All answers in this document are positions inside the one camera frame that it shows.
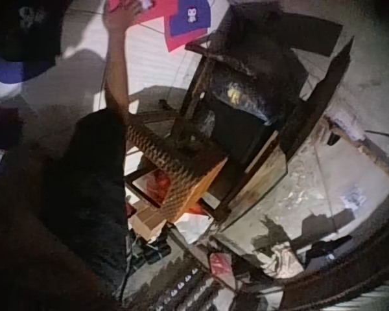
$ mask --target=red object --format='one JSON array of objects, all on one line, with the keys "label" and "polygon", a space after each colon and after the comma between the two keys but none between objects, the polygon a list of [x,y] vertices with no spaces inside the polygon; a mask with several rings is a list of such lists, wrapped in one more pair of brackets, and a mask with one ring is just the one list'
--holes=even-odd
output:
[{"label": "red object", "polygon": [[[120,4],[121,0],[110,0],[109,9],[110,12],[114,11]],[[178,1],[177,0],[156,0],[154,1],[154,6],[149,8],[146,12],[142,13],[132,24],[140,24],[145,21],[150,21],[151,19],[171,16],[177,14],[178,11]]]},{"label": "red object", "polygon": [[192,32],[188,32],[187,34],[181,34],[179,36],[172,37],[170,34],[170,17],[164,17],[164,35],[166,38],[166,45],[169,52],[177,49],[178,47],[181,47],[182,45],[185,45],[186,43],[193,41],[194,39],[204,36],[205,34],[207,34],[206,28],[198,29]]},{"label": "red object", "polygon": [[210,269],[212,275],[233,275],[231,267],[231,257],[225,253],[213,253],[209,257]]}]

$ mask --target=person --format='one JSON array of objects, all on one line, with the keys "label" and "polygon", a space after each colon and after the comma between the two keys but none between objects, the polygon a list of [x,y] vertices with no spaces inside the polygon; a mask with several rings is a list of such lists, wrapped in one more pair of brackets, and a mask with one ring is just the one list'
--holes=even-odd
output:
[{"label": "person", "polygon": [[0,176],[0,310],[121,309],[113,294],[127,272],[124,47],[140,12],[131,0],[105,13],[106,108],[77,122],[50,169],[30,153]]}]

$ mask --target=wooden chair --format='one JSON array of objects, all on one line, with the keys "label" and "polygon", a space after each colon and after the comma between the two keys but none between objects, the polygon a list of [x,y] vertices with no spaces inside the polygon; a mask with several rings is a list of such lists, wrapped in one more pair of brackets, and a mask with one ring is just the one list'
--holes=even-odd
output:
[{"label": "wooden chair", "polygon": [[[132,115],[127,139],[151,162],[124,177],[126,186],[164,218],[174,222],[192,207],[207,191],[227,158],[220,148],[201,134],[178,113],[167,111]],[[172,133],[164,138],[145,126],[147,123],[174,119]],[[159,168],[166,173],[171,185],[162,202],[155,202],[134,185],[134,181]]]}]

